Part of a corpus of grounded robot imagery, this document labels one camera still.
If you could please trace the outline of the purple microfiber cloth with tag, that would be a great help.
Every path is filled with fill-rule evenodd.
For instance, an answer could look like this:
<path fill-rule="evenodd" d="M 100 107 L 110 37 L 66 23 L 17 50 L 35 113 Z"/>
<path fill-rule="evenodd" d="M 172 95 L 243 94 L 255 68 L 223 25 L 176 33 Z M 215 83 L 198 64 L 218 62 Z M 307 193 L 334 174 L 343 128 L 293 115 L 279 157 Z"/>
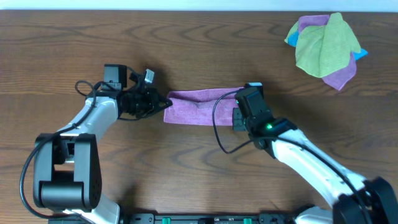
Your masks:
<path fill-rule="evenodd" d="M 171 91 L 172 106 L 164 111 L 164 122 L 199 126 L 232 126 L 238 106 L 234 92 L 240 88 Z"/>

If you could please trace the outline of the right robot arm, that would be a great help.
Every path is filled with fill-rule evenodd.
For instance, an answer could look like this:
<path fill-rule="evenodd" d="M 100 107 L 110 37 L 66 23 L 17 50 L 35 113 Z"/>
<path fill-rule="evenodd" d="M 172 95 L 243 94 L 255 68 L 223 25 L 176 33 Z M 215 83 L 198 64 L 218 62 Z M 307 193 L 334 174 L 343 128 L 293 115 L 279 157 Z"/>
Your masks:
<path fill-rule="evenodd" d="M 311 207 L 295 223 L 397 224 L 397 198 L 383 178 L 368 180 L 336 162 L 285 118 L 273 117 L 258 86 L 235 96 L 255 147 L 292 168 L 328 203 L 330 210 Z"/>

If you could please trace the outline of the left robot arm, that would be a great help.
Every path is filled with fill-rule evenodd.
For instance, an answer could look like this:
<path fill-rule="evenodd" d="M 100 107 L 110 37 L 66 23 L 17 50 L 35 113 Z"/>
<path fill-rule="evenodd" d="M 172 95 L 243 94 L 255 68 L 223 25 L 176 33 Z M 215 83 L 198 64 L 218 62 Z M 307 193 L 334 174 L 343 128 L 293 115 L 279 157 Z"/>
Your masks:
<path fill-rule="evenodd" d="M 81 111 L 53 134 L 40 134 L 34 162 L 33 200 L 54 212 L 49 221 L 77 218 L 88 223 L 120 223 L 120 206 L 102 193 L 98 141 L 123 114 L 146 119 L 172 105 L 153 86 L 155 73 L 106 64 L 104 78 L 85 94 Z"/>

